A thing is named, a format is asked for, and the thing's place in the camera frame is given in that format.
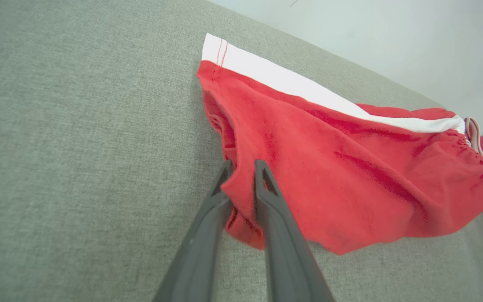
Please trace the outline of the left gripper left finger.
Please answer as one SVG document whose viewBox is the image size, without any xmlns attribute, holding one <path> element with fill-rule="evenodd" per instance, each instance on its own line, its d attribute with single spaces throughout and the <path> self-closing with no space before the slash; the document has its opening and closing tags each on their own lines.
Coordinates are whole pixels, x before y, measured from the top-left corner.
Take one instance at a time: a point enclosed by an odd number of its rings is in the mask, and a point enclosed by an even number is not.
<svg viewBox="0 0 483 302">
<path fill-rule="evenodd" d="M 213 301 L 218 245 L 232 208 L 221 186 L 232 172 L 232 161 L 224 161 L 158 287 L 154 302 Z"/>
</svg>

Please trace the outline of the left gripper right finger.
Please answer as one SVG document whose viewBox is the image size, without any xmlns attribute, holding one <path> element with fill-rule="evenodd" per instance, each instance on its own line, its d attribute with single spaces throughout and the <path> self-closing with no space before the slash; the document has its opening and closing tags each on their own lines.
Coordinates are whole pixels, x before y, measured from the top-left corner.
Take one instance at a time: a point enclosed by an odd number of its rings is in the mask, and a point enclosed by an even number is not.
<svg viewBox="0 0 483 302">
<path fill-rule="evenodd" d="M 263 160 L 254 164 L 254 208 L 265 239 L 268 300 L 333 302 L 270 166 Z"/>
</svg>

